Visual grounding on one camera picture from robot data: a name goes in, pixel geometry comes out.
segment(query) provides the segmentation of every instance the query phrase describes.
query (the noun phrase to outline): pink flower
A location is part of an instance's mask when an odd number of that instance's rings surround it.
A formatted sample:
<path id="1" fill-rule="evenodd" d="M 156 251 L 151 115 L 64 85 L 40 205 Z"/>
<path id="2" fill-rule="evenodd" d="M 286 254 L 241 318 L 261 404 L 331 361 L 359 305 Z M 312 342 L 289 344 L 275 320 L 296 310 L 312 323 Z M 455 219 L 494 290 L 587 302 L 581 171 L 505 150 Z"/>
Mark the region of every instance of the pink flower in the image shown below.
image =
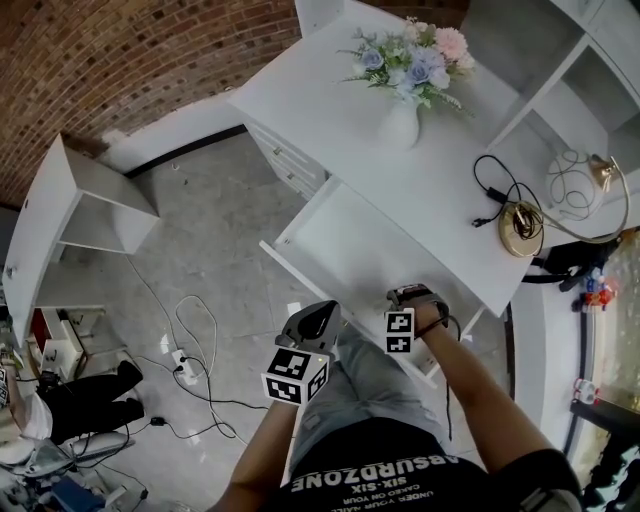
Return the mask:
<path id="1" fill-rule="evenodd" d="M 467 53 L 467 40 L 455 28 L 438 28 L 436 48 L 447 60 L 457 61 Z"/>

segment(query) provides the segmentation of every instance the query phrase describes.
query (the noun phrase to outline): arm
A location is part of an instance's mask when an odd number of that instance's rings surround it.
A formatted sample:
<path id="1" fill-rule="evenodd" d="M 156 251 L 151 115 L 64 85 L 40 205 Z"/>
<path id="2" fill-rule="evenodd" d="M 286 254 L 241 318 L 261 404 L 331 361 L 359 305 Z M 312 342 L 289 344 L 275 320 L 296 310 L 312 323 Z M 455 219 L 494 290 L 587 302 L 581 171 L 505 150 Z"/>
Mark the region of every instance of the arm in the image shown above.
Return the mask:
<path id="1" fill-rule="evenodd" d="M 416 311 L 419 328 L 439 318 L 431 305 Z M 489 372 L 443 326 L 422 337 L 464 411 L 482 462 L 490 473 L 529 453 L 553 448 Z"/>
<path id="2" fill-rule="evenodd" d="M 273 402 L 210 512 L 254 512 L 280 488 L 298 408 Z"/>
<path id="3" fill-rule="evenodd" d="M 9 410 L 20 430 L 27 426 L 27 409 L 16 382 L 16 369 L 13 365 L 5 365 L 7 372 L 7 387 L 9 390 Z"/>

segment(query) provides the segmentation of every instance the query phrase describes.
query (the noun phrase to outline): gold lamp base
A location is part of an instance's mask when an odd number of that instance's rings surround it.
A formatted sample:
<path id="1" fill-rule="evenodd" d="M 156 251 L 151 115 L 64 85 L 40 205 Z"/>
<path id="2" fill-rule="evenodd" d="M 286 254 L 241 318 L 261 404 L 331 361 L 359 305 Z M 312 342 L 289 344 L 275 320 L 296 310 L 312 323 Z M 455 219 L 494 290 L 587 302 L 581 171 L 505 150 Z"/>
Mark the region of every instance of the gold lamp base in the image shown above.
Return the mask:
<path id="1" fill-rule="evenodd" d="M 509 204 L 505 207 L 498 221 L 500 240 L 505 249 L 518 258 L 528 258 L 536 254 L 542 246 L 542 229 L 529 239 L 522 239 L 513 228 L 513 217 L 518 215 L 517 208 L 526 208 L 522 204 L 517 206 Z"/>

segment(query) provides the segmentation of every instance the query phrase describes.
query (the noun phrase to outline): white drawer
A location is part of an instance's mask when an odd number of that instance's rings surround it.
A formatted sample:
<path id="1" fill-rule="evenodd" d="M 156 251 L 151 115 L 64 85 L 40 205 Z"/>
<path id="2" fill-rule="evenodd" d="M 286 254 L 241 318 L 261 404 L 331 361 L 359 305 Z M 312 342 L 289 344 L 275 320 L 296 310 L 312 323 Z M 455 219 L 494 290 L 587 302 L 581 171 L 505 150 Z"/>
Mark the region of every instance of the white drawer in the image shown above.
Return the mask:
<path id="1" fill-rule="evenodd" d="M 309 201 L 317 192 L 317 190 L 312 189 L 308 183 L 304 182 L 297 175 L 287 170 L 281 162 L 278 162 L 276 159 L 271 157 L 268 157 L 267 160 L 271 164 L 271 167 L 278 178 L 284 181 L 296 192 L 301 193 L 307 201 Z"/>
<path id="2" fill-rule="evenodd" d="M 428 251 L 379 210 L 332 177 L 282 232 L 260 246 L 319 297 L 337 300 L 343 316 L 384 343 L 390 289 L 424 283 L 439 293 L 468 330 L 480 300 Z M 433 365 L 416 341 L 408 358 L 418 376 Z"/>
<path id="3" fill-rule="evenodd" d="M 282 138 L 255 121 L 245 123 L 249 133 L 269 161 L 276 161 L 288 174 L 294 174 L 311 190 L 318 191 L 326 181 L 324 168 L 315 160 L 287 144 Z"/>

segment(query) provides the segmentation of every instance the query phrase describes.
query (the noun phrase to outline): white wall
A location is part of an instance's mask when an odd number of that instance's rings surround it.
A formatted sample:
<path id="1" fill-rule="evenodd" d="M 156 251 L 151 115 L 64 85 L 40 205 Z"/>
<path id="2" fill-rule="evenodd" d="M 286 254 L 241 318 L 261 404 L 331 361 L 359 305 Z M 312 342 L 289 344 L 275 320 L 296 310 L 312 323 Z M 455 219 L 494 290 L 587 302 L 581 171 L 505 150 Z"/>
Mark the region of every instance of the white wall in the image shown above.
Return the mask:
<path id="1" fill-rule="evenodd" d="M 4 260 L 7 257 L 18 215 L 19 213 L 13 210 L 0 208 L 0 265 L 4 265 Z"/>
<path id="2" fill-rule="evenodd" d="M 98 160 L 126 172 L 191 142 L 241 125 L 235 107 L 228 103 L 233 91 L 182 107 L 140 130 L 125 135 L 105 133 L 110 148 Z"/>

